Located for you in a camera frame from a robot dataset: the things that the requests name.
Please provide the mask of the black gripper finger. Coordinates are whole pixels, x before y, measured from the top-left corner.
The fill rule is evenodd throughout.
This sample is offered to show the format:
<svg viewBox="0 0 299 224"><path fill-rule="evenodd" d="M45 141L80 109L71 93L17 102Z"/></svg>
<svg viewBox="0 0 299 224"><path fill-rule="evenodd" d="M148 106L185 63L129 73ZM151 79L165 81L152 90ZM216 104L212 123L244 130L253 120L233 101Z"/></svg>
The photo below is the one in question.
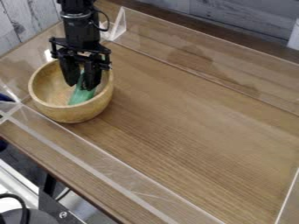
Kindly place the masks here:
<svg viewBox="0 0 299 224"><path fill-rule="evenodd" d="M91 91L101 81L101 66L100 61L87 61L84 63L81 88Z"/></svg>
<svg viewBox="0 0 299 224"><path fill-rule="evenodd" d="M80 62L71 56L60 57L60 70L67 84L72 87L80 78Z"/></svg>

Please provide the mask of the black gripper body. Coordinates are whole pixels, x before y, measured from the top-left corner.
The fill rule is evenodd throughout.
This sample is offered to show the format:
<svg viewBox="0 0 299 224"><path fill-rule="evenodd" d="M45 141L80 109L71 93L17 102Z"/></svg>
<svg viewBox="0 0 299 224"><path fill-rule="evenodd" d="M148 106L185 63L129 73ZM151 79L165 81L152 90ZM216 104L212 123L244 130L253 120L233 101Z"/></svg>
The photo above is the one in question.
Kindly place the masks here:
<svg viewBox="0 0 299 224"><path fill-rule="evenodd" d="M59 60L63 71L79 71L80 66L93 70L108 70L111 50L100 43L100 33L109 28L99 26L99 13L83 11L60 13L64 38L49 38L51 56Z"/></svg>

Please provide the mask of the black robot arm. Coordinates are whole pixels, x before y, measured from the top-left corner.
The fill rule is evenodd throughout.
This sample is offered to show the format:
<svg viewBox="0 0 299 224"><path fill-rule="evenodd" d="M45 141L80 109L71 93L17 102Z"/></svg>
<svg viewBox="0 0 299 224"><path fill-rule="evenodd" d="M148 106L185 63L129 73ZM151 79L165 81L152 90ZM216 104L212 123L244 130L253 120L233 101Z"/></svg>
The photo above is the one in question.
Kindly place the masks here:
<svg viewBox="0 0 299 224"><path fill-rule="evenodd" d="M101 82L101 72L111 68L111 50L100 44L99 14L107 15L96 6L96 0L57 0L64 38L49 38L51 56L60 62L67 84L91 91Z"/></svg>

